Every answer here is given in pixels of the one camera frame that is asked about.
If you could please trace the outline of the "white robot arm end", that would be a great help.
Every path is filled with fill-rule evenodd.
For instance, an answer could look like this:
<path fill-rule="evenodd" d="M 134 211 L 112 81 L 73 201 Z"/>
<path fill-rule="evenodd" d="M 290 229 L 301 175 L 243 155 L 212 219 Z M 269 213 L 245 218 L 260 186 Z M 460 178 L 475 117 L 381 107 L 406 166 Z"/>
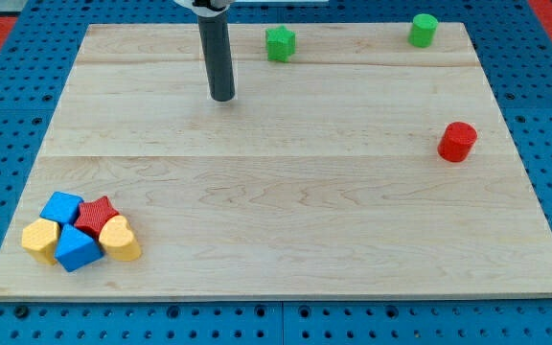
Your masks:
<path fill-rule="evenodd" d="M 215 17 L 225 12 L 235 0 L 173 0 L 180 7 L 200 17 Z"/>

